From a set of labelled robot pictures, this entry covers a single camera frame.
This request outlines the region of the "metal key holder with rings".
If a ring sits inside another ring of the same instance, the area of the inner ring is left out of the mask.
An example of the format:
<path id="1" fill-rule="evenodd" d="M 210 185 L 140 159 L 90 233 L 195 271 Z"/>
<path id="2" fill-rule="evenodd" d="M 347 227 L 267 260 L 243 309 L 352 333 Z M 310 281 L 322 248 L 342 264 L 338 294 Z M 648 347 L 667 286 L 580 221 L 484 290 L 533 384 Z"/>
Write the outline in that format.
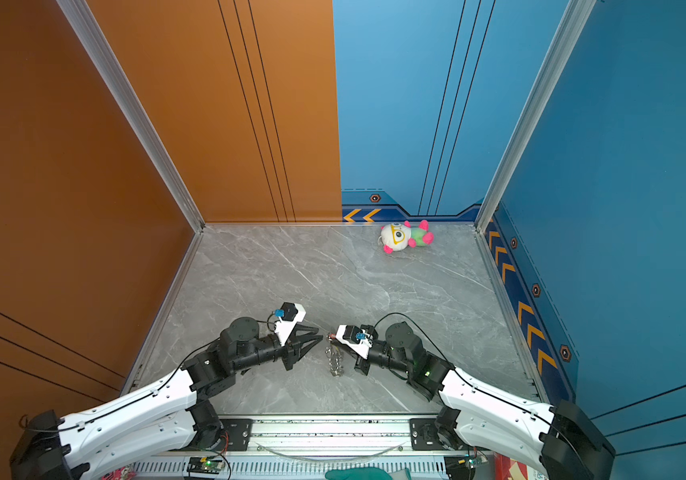
<path id="1" fill-rule="evenodd" d="M 344 374 L 343 352 L 340 347 L 331 339 L 328 339 L 326 347 L 329 371 L 333 377 L 340 377 Z"/>

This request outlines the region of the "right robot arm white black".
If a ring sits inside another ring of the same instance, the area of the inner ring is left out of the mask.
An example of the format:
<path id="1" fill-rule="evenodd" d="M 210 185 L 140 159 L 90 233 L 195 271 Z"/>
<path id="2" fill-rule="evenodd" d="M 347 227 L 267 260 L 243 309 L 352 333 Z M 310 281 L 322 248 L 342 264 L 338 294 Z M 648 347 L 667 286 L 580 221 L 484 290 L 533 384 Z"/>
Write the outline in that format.
<path id="1" fill-rule="evenodd" d="M 526 400 L 487 384 L 427 350 L 401 322 L 379 335 L 373 325 L 341 325 L 336 341 L 356 355 L 356 368 L 402 374 L 427 400 L 442 403 L 435 428 L 452 449 L 482 447 L 523 463 L 549 479 L 608 479 L 616 450 L 575 403 Z"/>

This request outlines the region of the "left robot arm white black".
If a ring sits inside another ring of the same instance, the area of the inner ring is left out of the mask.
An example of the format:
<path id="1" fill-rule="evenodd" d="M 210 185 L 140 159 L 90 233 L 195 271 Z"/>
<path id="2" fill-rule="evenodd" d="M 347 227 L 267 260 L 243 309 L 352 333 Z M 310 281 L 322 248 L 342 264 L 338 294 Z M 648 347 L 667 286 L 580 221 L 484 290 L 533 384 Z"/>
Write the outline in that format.
<path id="1" fill-rule="evenodd" d="M 234 320 L 170 374 L 106 404 L 31 419 L 11 458 L 15 479 L 99 479 L 170 450 L 218 445 L 224 425 L 211 400 L 238 374 L 280 361 L 287 370 L 322 341 L 315 327 L 292 322 L 261 335 L 250 317 Z"/>

